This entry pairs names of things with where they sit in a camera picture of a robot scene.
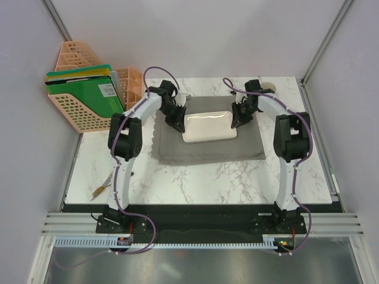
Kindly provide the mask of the white rectangular plate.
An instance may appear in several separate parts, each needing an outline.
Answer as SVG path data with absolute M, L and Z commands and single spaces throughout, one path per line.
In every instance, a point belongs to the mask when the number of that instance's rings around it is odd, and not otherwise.
M 188 114 L 184 117 L 186 143 L 200 143 L 237 137 L 237 130 L 231 127 L 233 114 L 230 111 Z

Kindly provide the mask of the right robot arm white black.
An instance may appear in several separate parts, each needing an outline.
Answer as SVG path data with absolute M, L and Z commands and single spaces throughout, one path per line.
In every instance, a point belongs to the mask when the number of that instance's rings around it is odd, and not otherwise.
M 256 112 L 266 113 L 274 122 L 273 148 L 280 161 L 280 183 L 271 220 L 265 217 L 263 227 L 276 233 L 305 234 L 301 210 L 307 208 L 297 199 L 297 176 L 300 165 L 313 152 L 309 114 L 290 110 L 276 98 L 273 89 L 264 89 L 257 79 L 247 81 L 244 91 L 235 89 L 228 78 L 223 82 L 234 93 L 244 95 L 240 102 L 232 103 L 232 128 L 250 123 Z

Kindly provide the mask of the orange mug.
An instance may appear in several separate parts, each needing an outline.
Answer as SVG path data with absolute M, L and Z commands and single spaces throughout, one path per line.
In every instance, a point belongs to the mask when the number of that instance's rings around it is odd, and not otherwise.
M 276 92 L 276 86 L 273 83 L 270 82 L 262 82 L 261 83 L 262 89 L 271 89 L 273 92 Z

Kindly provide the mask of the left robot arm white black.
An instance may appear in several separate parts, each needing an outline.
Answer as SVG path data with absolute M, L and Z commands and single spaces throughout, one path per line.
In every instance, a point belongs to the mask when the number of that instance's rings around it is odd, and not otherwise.
M 108 148 L 115 160 L 111 177 L 108 207 L 98 217 L 96 233 L 124 234 L 136 217 L 152 220 L 139 213 L 127 212 L 130 205 L 130 178 L 134 162 L 143 147 L 142 126 L 156 111 L 165 116 L 165 122 L 179 133 L 185 132 L 186 107 L 176 103 L 179 85 L 163 80 L 158 87 L 146 88 L 144 97 L 132 109 L 111 117 Z

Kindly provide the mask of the grey placemat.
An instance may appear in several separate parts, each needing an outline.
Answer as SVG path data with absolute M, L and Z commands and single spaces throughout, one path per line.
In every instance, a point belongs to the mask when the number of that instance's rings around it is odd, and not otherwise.
M 256 118 L 236 129 L 235 138 L 186 143 L 182 134 L 168 126 L 165 116 L 156 112 L 152 156 L 163 164 L 195 165 L 206 163 L 264 160 L 266 155 Z

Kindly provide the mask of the gold fork green handle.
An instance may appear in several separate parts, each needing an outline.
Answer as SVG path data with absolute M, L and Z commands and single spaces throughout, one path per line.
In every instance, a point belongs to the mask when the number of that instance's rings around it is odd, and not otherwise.
M 93 193 L 92 193 L 92 198 L 91 201 L 93 201 L 95 198 L 97 198 L 107 187 L 109 187 L 111 184 L 107 185 L 102 185 L 98 187 Z

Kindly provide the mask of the knife pink handle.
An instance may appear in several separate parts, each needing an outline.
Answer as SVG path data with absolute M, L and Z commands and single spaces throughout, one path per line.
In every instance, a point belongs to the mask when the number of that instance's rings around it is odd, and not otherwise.
M 103 183 L 103 187 L 106 188 L 107 186 L 110 185 L 110 183 L 111 183 L 111 179 L 112 179 L 112 176 L 113 176 L 113 173 L 111 172 L 111 173 L 108 175 L 108 177 L 106 178 L 105 182 Z

